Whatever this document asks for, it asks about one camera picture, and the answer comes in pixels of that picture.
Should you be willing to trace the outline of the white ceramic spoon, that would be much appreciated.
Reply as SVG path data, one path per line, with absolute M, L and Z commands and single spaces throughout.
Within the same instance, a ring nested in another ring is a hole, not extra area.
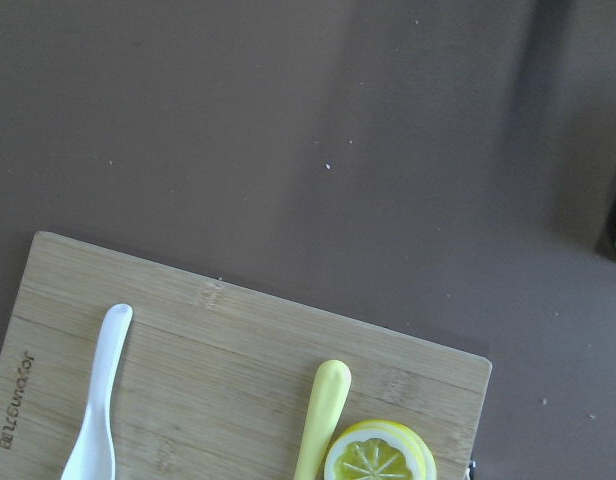
M 115 304 L 103 318 L 95 346 L 82 423 L 61 479 L 116 478 L 111 401 L 132 317 L 131 306 Z

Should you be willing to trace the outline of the yellow plastic knife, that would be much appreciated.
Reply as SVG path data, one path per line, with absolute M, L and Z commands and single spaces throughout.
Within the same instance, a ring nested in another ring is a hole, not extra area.
M 305 416 L 294 479 L 313 480 L 317 477 L 341 418 L 351 382 L 351 371 L 340 360 L 327 360 L 318 367 Z

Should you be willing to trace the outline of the bamboo cutting board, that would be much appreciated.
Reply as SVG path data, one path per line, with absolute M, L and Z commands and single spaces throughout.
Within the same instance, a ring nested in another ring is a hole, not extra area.
M 39 232 L 0 354 L 0 479 L 57 479 L 108 308 L 134 311 L 111 409 L 121 479 L 289 479 L 314 374 L 352 373 L 340 420 L 385 418 L 462 477 L 492 370 L 480 356 Z

